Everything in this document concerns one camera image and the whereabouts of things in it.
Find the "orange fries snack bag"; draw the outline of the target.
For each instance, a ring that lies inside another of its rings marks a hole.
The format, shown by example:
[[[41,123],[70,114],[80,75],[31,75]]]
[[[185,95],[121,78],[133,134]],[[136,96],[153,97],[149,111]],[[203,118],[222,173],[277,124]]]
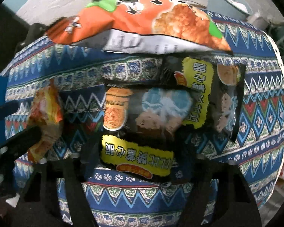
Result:
[[[40,141],[27,151],[29,161],[37,163],[62,135],[63,109],[54,79],[35,93],[27,125],[41,129]]]

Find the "black yellow chips bag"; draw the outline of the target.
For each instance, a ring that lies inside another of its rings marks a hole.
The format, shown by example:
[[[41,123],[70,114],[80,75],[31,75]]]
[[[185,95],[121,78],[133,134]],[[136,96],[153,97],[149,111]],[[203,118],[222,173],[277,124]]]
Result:
[[[174,134],[193,104],[184,86],[107,85],[100,161],[142,180],[170,180]]]
[[[167,56],[161,80],[192,90],[192,104],[184,125],[198,132],[221,134],[232,141],[239,131],[245,65],[223,65],[190,57]]]

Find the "orange green rice cracker bag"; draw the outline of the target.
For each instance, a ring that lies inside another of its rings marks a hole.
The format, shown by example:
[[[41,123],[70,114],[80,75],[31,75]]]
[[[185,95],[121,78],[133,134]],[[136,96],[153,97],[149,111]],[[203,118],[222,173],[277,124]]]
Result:
[[[231,51],[211,17],[180,0],[92,0],[46,34],[57,44],[127,54]]]

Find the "patterned blue tablecloth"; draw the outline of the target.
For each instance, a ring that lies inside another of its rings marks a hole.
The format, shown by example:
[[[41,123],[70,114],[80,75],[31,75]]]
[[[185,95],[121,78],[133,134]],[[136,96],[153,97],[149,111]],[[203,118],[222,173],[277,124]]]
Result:
[[[243,21],[211,14],[233,55],[213,52],[204,61],[246,66],[243,105],[235,142],[219,133],[188,132],[186,145],[218,162],[236,162],[259,207],[270,198],[284,162],[284,65],[276,46],[262,30]],[[36,90],[53,79],[65,107],[65,133],[50,150],[61,160],[84,148],[102,128],[105,88],[101,77],[130,82],[154,80],[160,56],[114,54],[56,45],[41,37],[18,52],[1,75],[8,77],[6,100],[19,111],[5,120],[5,135],[26,128]],[[176,226],[192,184],[175,166],[176,182],[158,186],[99,165],[83,183],[89,214],[99,226]]]

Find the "black speaker on box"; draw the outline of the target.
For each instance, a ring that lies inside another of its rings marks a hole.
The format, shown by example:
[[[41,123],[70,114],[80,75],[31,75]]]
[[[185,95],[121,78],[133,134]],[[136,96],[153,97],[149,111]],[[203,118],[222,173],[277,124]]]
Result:
[[[33,43],[38,38],[44,36],[47,26],[41,23],[34,23],[30,26],[27,36],[24,41],[18,42],[15,48],[14,54],[21,51],[24,47],[28,46],[29,44]]]

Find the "white pipe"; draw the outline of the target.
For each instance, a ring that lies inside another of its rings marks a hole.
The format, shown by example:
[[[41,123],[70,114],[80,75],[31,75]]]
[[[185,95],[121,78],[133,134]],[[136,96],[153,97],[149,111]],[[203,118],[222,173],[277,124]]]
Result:
[[[260,10],[257,10],[253,15],[248,16],[247,22],[260,30],[265,30],[270,24],[268,18],[264,16]]]

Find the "light blue trash bin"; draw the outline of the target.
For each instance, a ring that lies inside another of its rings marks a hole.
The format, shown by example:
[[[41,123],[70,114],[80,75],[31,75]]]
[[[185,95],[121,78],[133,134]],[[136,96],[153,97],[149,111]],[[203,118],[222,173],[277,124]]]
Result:
[[[208,0],[207,9],[241,21],[253,15],[251,7],[245,0]]]

